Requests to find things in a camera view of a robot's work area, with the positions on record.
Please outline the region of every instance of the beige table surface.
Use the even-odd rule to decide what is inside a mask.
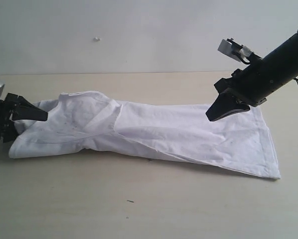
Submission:
[[[228,72],[0,76],[31,102],[97,90],[147,104],[204,104]],[[282,179],[107,152],[9,159],[0,143],[0,239],[298,239],[298,87],[263,104]]]

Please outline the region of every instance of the white cloth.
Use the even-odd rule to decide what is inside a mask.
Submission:
[[[48,121],[19,120],[11,158],[60,155],[84,148],[153,159],[209,164],[280,178],[261,110],[209,122],[209,105],[153,106],[99,92],[61,94],[36,104]]]

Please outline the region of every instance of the white wall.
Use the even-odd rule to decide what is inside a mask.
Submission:
[[[0,74],[233,70],[222,38],[264,56],[297,28],[298,0],[0,0]]]

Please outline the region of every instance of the folded shirt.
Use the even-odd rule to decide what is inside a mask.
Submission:
[[[280,178],[270,131],[259,107],[209,122],[209,105],[153,106],[115,101],[95,91],[35,104],[48,121],[19,120],[11,158],[61,155],[84,148],[208,164]]]

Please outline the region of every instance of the table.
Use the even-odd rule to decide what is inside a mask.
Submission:
[[[212,103],[230,72],[0,76],[31,102],[97,90],[116,100]],[[298,239],[298,87],[262,106],[282,175],[265,180],[109,152],[9,159],[0,142],[0,238]]]

